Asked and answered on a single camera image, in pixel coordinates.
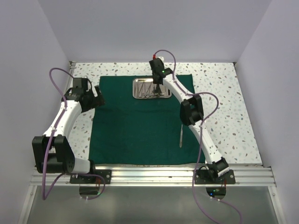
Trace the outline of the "green surgical cloth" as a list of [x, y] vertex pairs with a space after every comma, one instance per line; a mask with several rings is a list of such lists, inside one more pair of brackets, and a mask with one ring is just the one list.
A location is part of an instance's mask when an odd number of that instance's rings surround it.
[[175, 96], [135, 99], [133, 76], [101, 77], [105, 105], [93, 118], [89, 158], [96, 164], [181, 165], [204, 162], [192, 131], [183, 126]]

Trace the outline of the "steel scalpel handle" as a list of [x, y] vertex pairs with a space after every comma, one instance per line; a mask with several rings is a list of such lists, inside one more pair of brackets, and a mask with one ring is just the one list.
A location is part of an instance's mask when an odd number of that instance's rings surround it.
[[180, 128], [179, 147], [182, 148], [182, 145], [183, 145], [183, 124], [181, 125]]

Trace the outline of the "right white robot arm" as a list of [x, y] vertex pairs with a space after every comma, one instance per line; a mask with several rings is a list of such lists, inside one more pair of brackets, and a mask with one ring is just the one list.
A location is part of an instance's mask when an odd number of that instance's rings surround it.
[[154, 56], [149, 64], [153, 83], [164, 85], [179, 101], [181, 122], [189, 127], [199, 142], [200, 150], [206, 159], [209, 180], [213, 183], [219, 183], [229, 171], [229, 165], [205, 128], [206, 117], [203, 112], [201, 96], [187, 90], [173, 74], [173, 71], [164, 66], [160, 58]]

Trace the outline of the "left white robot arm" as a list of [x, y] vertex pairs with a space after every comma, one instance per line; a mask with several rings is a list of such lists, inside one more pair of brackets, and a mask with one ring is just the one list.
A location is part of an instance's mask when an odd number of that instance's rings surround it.
[[97, 178], [88, 159], [76, 158], [68, 138], [78, 116], [105, 104], [99, 86], [90, 86], [86, 78], [74, 78], [72, 87], [61, 98], [61, 105], [51, 126], [32, 140], [36, 169], [39, 173], [80, 174], [86, 183]]

